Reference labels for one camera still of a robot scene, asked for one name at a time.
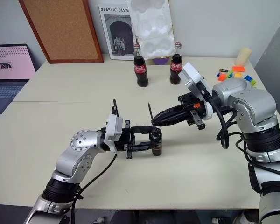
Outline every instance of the laptop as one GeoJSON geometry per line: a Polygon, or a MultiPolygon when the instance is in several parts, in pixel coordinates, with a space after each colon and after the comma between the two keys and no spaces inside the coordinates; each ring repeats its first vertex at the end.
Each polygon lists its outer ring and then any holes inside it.
{"type": "Polygon", "coordinates": [[[34,74],[26,44],[0,45],[0,113],[34,74]]]}

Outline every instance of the black cable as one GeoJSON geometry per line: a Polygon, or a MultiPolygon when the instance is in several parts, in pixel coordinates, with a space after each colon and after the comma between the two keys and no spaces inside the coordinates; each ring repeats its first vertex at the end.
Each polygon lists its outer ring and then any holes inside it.
{"type": "Polygon", "coordinates": [[[242,152],[244,152],[245,158],[246,158],[246,160],[248,161],[248,163],[252,164],[253,166],[255,166],[255,167],[259,168],[259,169],[263,169],[263,170],[266,170],[266,171],[268,171],[268,172],[272,172],[272,173],[274,173],[274,174],[280,175],[280,171],[275,170],[275,169],[271,169],[271,168],[268,168],[268,167],[261,166],[259,163],[257,163],[257,162],[255,162],[255,161],[251,160],[251,159],[249,158],[249,156],[248,156],[248,153],[247,153],[247,143],[244,141],[244,149],[242,149],[242,148],[240,148],[240,147],[238,146],[238,144],[239,144],[241,141],[243,141],[243,139],[240,139],[239,141],[237,141],[235,145],[236,145],[236,147],[237,147],[239,150],[241,150],[242,152]]]}
{"type": "Polygon", "coordinates": [[[91,185],[94,181],[96,181],[104,172],[107,171],[107,169],[113,164],[114,160],[116,159],[117,154],[114,155],[112,161],[109,163],[109,165],[102,171],[100,174],[98,174],[96,177],[94,177],[91,181],[89,181],[80,191],[77,193],[76,198],[73,201],[73,204],[71,205],[71,224],[75,224],[75,205],[76,201],[79,198],[79,196],[82,194],[82,192],[88,188],[89,185],[91,185]]]}
{"type": "MultiPolygon", "coordinates": [[[[237,115],[237,112],[234,108],[231,108],[231,110],[233,111],[233,115],[229,118],[229,120],[226,122],[226,126],[227,128],[229,128],[230,126],[232,125],[235,125],[237,124],[236,121],[233,121],[237,115]]],[[[218,135],[216,136],[216,140],[217,141],[220,141],[221,140],[221,137],[222,137],[222,129],[219,131],[218,135]]]]}
{"type": "Polygon", "coordinates": [[[220,120],[221,126],[222,126],[222,135],[221,135],[221,145],[224,149],[228,149],[229,146],[229,136],[228,136],[228,130],[227,130],[227,125],[225,123],[224,117],[222,113],[220,112],[218,106],[215,104],[213,99],[209,98],[208,102],[210,105],[213,107],[214,111],[217,113],[217,116],[220,120]]]}
{"type": "Polygon", "coordinates": [[[236,146],[239,150],[241,150],[242,152],[244,152],[244,150],[243,150],[240,146],[238,146],[239,143],[241,143],[242,141],[243,141],[242,139],[238,140],[238,141],[235,143],[235,146],[236,146]]]}
{"type": "Polygon", "coordinates": [[[228,136],[232,136],[232,135],[235,135],[235,134],[242,135],[241,132],[231,132],[231,133],[228,133],[228,136]]]}
{"type": "MultiPolygon", "coordinates": [[[[227,124],[225,123],[223,114],[221,113],[219,107],[216,105],[216,103],[214,102],[212,96],[210,95],[210,93],[207,91],[206,87],[204,86],[204,84],[200,81],[196,84],[198,90],[200,91],[200,93],[202,94],[203,98],[205,99],[206,102],[208,102],[212,108],[214,109],[214,111],[217,113],[217,116],[220,120],[221,123],[221,127],[222,127],[222,134],[221,134],[221,145],[224,149],[228,149],[229,146],[229,136],[228,136],[228,130],[227,130],[227,124]]],[[[227,110],[233,110],[233,115],[232,115],[232,120],[235,118],[236,116],[236,110],[233,108],[228,108],[227,110]]]]}

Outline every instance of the brown liquid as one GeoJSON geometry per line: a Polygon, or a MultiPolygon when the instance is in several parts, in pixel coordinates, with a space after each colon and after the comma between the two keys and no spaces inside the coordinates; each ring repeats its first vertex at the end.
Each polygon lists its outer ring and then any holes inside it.
{"type": "Polygon", "coordinates": [[[153,155],[155,155],[155,156],[161,155],[162,154],[162,145],[152,148],[151,151],[153,152],[153,155]]]}
{"type": "Polygon", "coordinates": [[[148,86],[148,78],[147,78],[147,68],[145,65],[144,58],[142,56],[136,56],[134,58],[134,65],[136,66],[145,66],[145,72],[144,73],[137,73],[135,72],[137,76],[137,84],[140,87],[146,87],[148,86]]]}
{"type": "MultiPolygon", "coordinates": [[[[172,56],[171,63],[181,64],[182,63],[182,56],[180,56],[179,54],[174,54],[172,56]]],[[[181,78],[179,78],[179,76],[178,76],[178,74],[180,72],[181,71],[173,71],[173,70],[170,69],[170,82],[171,82],[171,84],[177,85],[177,84],[180,83],[181,78]]]]}

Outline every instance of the poster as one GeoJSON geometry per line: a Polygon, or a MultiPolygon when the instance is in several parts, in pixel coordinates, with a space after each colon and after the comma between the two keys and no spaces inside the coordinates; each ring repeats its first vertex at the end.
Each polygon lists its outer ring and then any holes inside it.
{"type": "Polygon", "coordinates": [[[136,37],[126,4],[98,4],[111,59],[133,60],[136,37]]]}

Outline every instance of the cork board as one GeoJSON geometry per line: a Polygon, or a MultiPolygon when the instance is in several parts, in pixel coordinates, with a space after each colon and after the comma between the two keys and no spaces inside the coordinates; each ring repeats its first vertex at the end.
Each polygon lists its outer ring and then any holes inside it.
{"type": "Polygon", "coordinates": [[[49,63],[104,62],[87,0],[19,0],[49,63]]]}

